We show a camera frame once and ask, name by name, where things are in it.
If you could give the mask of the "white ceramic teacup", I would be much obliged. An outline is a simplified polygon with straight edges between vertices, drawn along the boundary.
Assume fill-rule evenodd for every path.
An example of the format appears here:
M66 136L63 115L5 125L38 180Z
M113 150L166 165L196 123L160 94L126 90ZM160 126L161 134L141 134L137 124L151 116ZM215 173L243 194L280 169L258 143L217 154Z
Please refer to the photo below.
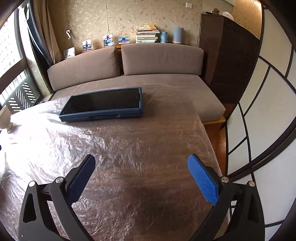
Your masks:
M11 122L11 113L9 108L5 105L0 112L0 129L6 129L8 132L12 126L13 123Z

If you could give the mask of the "brown sofa seat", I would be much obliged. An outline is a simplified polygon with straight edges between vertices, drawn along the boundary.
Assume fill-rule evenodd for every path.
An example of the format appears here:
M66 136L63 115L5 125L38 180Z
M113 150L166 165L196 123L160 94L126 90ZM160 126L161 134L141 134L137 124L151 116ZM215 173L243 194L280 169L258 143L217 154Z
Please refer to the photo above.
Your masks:
M197 75L145 74L121 75L115 78L76 84L56 91L53 100L93 91L140 87L143 94L166 95L173 101L190 101L202 122L217 121L226 109Z

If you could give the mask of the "dark blue cased phone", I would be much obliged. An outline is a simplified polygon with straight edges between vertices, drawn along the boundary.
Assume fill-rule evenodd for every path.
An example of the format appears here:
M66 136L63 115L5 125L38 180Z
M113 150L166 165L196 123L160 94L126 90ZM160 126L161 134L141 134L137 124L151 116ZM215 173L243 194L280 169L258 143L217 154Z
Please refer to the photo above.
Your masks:
M90 121L142 116L142 88L121 88L76 94L59 114L61 121Z

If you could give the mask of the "dark wooden cabinet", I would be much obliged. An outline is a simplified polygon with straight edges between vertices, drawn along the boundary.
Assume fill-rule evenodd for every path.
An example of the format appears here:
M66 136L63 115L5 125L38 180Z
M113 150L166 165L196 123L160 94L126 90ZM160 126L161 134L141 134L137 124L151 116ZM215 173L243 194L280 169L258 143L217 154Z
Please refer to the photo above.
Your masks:
M229 18L201 16L201 77L222 103L239 101L254 70L259 43L255 35Z

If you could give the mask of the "left brown sofa cushion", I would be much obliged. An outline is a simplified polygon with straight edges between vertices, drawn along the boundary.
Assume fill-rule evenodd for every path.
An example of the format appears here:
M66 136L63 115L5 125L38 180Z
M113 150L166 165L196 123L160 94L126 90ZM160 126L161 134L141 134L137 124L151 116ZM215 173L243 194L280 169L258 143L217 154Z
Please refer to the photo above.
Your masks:
M117 49L109 47L77 55L51 66L47 73L54 91L118 77L120 64Z

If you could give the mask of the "brown sofa cushion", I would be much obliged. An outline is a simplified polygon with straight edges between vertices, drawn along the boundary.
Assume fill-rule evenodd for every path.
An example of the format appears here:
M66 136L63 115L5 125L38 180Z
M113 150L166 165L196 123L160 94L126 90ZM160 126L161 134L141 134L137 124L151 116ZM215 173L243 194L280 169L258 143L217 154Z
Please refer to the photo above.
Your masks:
M125 75L200 75L204 51L168 43L129 44L122 46L121 56Z
M54 91L118 77L120 64L117 49L109 47L77 55L51 66L47 73Z

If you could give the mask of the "right brown sofa cushion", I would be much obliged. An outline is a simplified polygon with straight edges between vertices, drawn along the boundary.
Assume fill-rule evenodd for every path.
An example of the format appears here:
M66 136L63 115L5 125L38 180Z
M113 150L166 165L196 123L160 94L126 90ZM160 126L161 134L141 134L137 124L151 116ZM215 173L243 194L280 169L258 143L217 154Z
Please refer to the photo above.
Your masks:
M200 75L204 51L168 43L129 44L122 46L121 56L125 75Z

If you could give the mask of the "grey cylinder speaker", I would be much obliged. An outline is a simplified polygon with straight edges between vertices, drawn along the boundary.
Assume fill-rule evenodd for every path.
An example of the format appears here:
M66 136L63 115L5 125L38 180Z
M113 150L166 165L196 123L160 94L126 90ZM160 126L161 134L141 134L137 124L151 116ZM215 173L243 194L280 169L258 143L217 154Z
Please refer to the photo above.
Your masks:
M174 44L182 44L184 39L184 29L181 27L173 27L173 38L172 42Z

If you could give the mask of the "teal cylinder vase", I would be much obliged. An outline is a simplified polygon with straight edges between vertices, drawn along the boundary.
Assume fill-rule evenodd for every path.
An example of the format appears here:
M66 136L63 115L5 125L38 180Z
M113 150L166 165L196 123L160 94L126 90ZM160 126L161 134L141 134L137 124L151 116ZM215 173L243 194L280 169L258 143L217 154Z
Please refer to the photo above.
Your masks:
M168 42L168 32L161 31L160 32L160 42L161 43L167 43Z

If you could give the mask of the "white plate on cabinet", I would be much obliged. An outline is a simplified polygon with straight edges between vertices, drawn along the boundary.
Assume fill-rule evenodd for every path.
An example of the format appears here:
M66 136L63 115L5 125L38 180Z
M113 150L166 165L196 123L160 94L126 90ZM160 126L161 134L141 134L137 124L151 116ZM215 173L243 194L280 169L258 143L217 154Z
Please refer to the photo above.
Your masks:
M224 17L226 17L226 18L231 19L232 21L234 20L233 16L232 16L229 12L227 12L227 11L223 11L223 12L222 12L222 15L223 15Z

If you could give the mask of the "beige curtain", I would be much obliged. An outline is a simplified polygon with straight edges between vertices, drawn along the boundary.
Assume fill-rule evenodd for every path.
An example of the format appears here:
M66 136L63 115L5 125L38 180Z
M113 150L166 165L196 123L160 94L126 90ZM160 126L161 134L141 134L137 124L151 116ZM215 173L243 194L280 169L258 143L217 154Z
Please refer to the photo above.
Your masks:
M59 63L63 57L54 33L48 2L28 1L28 10L27 24L35 47L49 67Z

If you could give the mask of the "leftmost photo frame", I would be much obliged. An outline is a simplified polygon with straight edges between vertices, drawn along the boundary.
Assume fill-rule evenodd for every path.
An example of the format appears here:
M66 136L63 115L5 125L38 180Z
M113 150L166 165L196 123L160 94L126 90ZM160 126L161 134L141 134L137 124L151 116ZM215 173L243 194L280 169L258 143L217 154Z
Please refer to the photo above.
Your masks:
M69 58L72 58L72 57L74 57L76 55L76 53L75 53L75 48L74 47L71 47L71 48L69 48L69 49L66 49L66 50L64 50L64 52L63 52L63 57L64 57L64 59L66 60L66 59L69 59Z

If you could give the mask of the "photo frame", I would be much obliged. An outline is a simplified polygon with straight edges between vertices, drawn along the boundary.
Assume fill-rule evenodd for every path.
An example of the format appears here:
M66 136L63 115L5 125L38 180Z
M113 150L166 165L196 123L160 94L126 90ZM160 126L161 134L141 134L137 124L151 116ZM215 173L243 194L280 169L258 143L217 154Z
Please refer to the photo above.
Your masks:
M114 45L113 35L112 34L103 35L103 46L111 47L113 45Z
M64 59L66 60L66 59L69 59L69 58L72 58L72 57L74 57L76 55L76 53L75 53L75 48L74 47L71 47L71 48L69 48L69 49L66 49L66 50L64 50L64 52L63 52L63 57L64 57Z
M129 36L118 37L117 41L118 41L119 45L129 44L130 43L130 37Z
M82 41L82 52L92 51L92 39Z

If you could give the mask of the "white wall hook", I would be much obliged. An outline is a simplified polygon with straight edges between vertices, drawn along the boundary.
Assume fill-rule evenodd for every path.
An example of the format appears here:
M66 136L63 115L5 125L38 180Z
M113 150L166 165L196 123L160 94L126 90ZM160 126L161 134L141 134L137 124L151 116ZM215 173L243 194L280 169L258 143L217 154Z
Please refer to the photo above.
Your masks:
M67 30L67 31L66 31L66 35L67 35L67 37L68 37L68 40L70 40L70 39L71 39L70 30Z

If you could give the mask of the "white wall switch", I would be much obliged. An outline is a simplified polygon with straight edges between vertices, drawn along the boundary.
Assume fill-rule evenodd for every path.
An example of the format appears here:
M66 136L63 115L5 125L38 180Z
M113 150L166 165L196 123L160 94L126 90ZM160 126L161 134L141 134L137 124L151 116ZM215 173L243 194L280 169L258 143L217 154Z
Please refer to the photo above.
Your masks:
M186 8L192 8L192 4L191 3L186 3Z

